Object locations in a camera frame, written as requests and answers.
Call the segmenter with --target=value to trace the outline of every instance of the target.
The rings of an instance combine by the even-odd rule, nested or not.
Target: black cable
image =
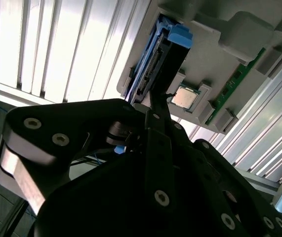
[[[78,161],[76,163],[72,163],[71,166],[73,165],[78,165],[78,164],[82,164],[82,163],[87,163],[88,161],[87,160],[81,160],[81,161]]]

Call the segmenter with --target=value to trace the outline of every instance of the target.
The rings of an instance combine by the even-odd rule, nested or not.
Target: screw
[[[175,127],[178,128],[179,130],[181,130],[181,125],[178,123],[175,123]]]
[[[169,197],[168,195],[162,191],[162,190],[157,190],[154,193],[155,200],[162,206],[168,206],[169,205]]]
[[[23,121],[23,124],[25,125],[26,128],[29,128],[29,129],[38,129],[42,126],[42,123],[40,122],[40,120],[36,118],[26,118]]]
[[[276,221],[278,225],[280,225],[280,227],[282,228],[282,219],[280,219],[279,217],[276,217]]]
[[[69,144],[70,139],[63,133],[56,133],[52,136],[52,141],[61,147],[64,147]]]
[[[224,225],[226,225],[227,228],[229,228],[230,230],[235,229],[235,222],[233,221],[233,219],[228,214],[222,213],[221,219],[222,219]]]
[[[209,146],[209,144],[208,144],[207,142],[202,142],[202,145],[203,145],[205,148],[207,148],[207,149],[210,148],[210,146]]]
[[[270,229],[274,229],[275,228],[275,226],[274,226],[274,224],[272,223],[272,221],[269,219],[269,218],[267,218],[266,216],[264,216],[264,222],[265,222],[265,224],[270,228]]]

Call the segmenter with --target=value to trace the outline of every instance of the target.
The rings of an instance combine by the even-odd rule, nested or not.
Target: green circuit board
[[[206,125],[209,125],[211,123],[211,121],[214,119],[214,117],[217,115],[217,113],[223,107],[225,102],[233,94],[233,92],[238,87],[238,85],[244,80],[244,78],[247,76],[249,71],[252,69],[252,67],[255,65],[255,63],[258,61],[258,59],[263,55],[265,50],[266,50],[265,48],[262,48],[259,51],[257,57],[253,61],[249,62],[249,64],[247,66],[244,66],[243,64],[238,65],[236,70],[233,72],[232,76],[229,78],[229,80],[226,82],[225,86],[221,90],[220,94],[213,101],[212,104],[215,107],[215,110],[213,111],[211,116],[208,118],[208,120],[205,122]]]

